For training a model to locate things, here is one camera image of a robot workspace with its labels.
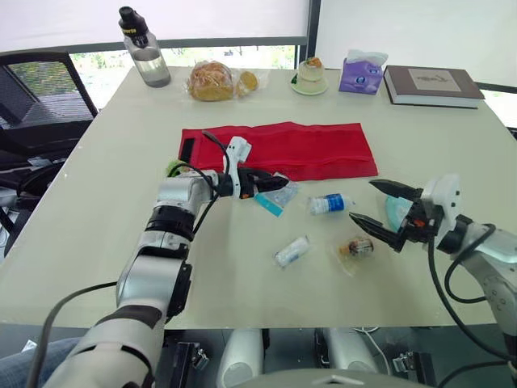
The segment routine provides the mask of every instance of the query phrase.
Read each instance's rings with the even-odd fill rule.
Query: bottle cap
[[[142,18],[130,6],[123,6],[119,9],[120,17],[119,26],[122,28],[122,33],[130,38],[136,36],[143,36],[149,30],[145,19]]]

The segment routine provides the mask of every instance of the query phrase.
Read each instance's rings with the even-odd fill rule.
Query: black chair
[[[97,113],[68,53],[0,56],[0,188],[19,212],[0,208],[4,254]]]
[[[0,169],[69,153],[97,113],[68,53],[0,56]]]

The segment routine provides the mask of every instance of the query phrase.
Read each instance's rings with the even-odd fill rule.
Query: small plate
[[[300,93],[301,95],[320,95],[321,93],[325,93],[326,90],[329,87],[329,83],[326,80],[326,78],[322,78],[322,80],[323,80],[323,82],[322,82],[322,89],[320,91],[303,91],[303,90],[298,88],[298,84],[297,83],[291,83],[290,82],[290,85],[291,85],[291,88],[296,93]]]

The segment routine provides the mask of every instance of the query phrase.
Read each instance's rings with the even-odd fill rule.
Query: small water bottle
[[[343,194],[329,194],[328,196],[312,196],[309,198],[309,211],[314,216],[348,210],[351,205],[355,205],[355,202]]]
[[[144,82],[151,87],[162,87],[170,82],[169,69],[162,57],[156,36],[130,6],[119,9],[119,25],[124,34],[124,45],[135,62]]]

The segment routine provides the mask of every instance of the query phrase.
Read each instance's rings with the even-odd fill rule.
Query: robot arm
[[[370,217],[351,213],[355,221],[370,235],[400,251],[406,242],[428,243],[431,238],[439,250],[460,256],[467,271],[483,288],[510,353],[515,362],[517,354],[517,236],[503,230],[491,230],[459,215],[459,178],[445,175],[432,180],[424,189],[402,183],[376,179],[371,184],[390,196],[411,200],[413,205],[397,233],[385,229]],[[474,244],[484,239],[479,245]]]
[[[251,169],[233,171],[231,179],[215,171],[204,173],[220,196],[232,196],[238,187],[237,197],[247,198],[255,190],[276,190],[288,182]],[[232,182],[236,176],[239,185]],[[212,199],[212,188],[196,172],[163,182],[136,254],[119,278],[117,310],[86,333],[45,387],[152,386],[164,326],[187,301],[191,265],[186,260],[194,221],[201,205]]]

